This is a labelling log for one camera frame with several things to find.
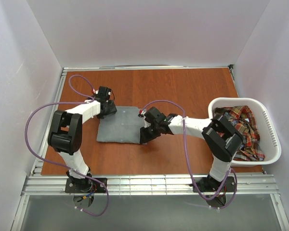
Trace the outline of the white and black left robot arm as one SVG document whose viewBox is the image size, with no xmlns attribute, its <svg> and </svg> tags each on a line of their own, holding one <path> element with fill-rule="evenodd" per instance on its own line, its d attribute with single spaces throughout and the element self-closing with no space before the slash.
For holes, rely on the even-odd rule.
<svg viewBox="0 0 289 231">
<path fill-rule="evenodd" d="M 82 125 L 88 120 L 117 112 L 114 100 L 110 99 L 112 90 L 100 86 L 83 104 L 68 110 L 56 110 L 48 135 L 48 145 L 51 146 L 68 167 L 67 176 L 79 190 L 87 192 L 92 187 L 90 168 L 86 165 L 80 151 L 82 144 Z"/>
</svg>

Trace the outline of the red plaid shirt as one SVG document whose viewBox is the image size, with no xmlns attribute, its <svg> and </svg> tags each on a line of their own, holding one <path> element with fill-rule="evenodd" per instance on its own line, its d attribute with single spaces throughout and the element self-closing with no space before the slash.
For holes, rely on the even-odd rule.
<svg viewBox="0 0 289 231">
<path fill-rule="evenodd" d="M 225 116 L 244 138 L 234 157 L 236 161 L 263 161 L 265 159 L 259 145 L 260 134 L 256 119 L 248 106 L 215 108 L 213 114 Z"/>
</svg>

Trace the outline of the white plastic laundry basket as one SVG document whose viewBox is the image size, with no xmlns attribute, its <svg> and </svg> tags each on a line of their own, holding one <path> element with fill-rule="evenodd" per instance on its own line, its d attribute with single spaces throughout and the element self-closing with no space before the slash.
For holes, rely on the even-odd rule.
<svg viewBox="0 0 289 231">
<path fill-rule="evenodd" d="M 219 97 L 213 99 L 208 106 L 209 118 L 213 118 L 215 108 L 248 106 L 256 120 L 260 142 L 259 146 L 265 155 L 263 161 L 233 161 L 233 167 L 253 167 L 257 165 L 270 165 L 275 163 L 281 156 L 281 145 L 266 107 L 259 101 L 252 98 L 227 98 Z"/>
</svg>

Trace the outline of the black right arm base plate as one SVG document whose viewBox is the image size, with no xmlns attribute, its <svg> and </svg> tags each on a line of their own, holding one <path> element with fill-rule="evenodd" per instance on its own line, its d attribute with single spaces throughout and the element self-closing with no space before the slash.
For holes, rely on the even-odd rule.
<svg viewBox="0 0 289 231">
<path fill-rule="evenodd" d="M 196 185 L 202 193 L 215 192 L 221 186 L 222 182 L 219 182 L 211 176 L 202 177 L 196 181 Z M 227 177 L 225 183 L 222 186 L 221 191 L 234 192 L 236 183 L 234 177 Z"/>
</svg>

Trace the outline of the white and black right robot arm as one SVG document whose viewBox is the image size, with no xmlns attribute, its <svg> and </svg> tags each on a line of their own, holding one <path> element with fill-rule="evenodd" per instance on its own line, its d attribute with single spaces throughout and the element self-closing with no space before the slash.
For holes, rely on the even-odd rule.
<svg viewBox="0 0 289 231">
<path fill-rule="evenodd" d="M 189 135 L 203 139 L 212 155 L 213 163 L 207 177 L 196 182 L 201 192 L 213 192 L 225 184 L 231 163 L 243 144 L 243 135 L 223 115 L 212 119 L 196 119 L 178 114 L 161 113 L 156 107 L 139 112 L 144 119 L 140 128 L 140 143 L 144 144 L 162 134 Z"/>
</svg>

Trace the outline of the aluminium front frame rail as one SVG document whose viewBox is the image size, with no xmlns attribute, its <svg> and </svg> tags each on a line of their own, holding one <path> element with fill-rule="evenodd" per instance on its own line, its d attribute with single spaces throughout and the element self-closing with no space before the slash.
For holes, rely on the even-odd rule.
<svg viewBox="0 0 289 231">
<path fill-rule="evenodd" d="M 105 176 L 110 195 L 189 195 L 193 193 L 189 175 Z M 64 176 L 28 177 L 22 195 L 83 195 L 74 191 Z M 238 173 L 237 194 L 277 194 L 279 189 L 273 175 Z"/>
</svg>

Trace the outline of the grey long sleeve shirt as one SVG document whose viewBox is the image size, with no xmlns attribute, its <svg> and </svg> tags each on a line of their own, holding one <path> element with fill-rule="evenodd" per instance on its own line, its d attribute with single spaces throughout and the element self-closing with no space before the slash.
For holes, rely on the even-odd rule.
<svg viewBox="0 0 289 231">
<path fill-rule="evenodd" d="M 97 142 L 140 143 L 140 128 L 144 120 L 138 116 L 140 109 L 118 106 L 117 112 L 100 120 Z"/>
</svg>

